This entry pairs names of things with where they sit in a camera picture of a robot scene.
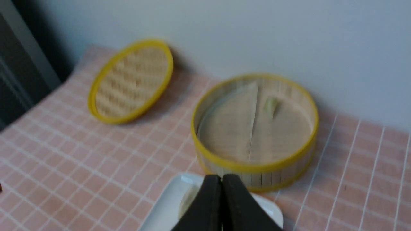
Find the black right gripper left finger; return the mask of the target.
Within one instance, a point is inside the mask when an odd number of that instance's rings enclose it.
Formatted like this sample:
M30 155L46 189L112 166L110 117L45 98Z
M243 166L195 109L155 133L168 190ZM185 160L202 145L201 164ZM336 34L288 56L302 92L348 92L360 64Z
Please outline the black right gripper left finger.
M197 196L172 230L220 231L221 199L221 178L218 175L206 175Z

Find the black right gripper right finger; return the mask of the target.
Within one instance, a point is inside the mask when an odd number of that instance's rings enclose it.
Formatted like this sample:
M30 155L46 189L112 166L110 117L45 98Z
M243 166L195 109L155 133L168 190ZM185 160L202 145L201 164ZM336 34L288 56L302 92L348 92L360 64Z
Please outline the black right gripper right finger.
M283 214L274 202L250 193L236 174L222 177L223 231L282 231Z

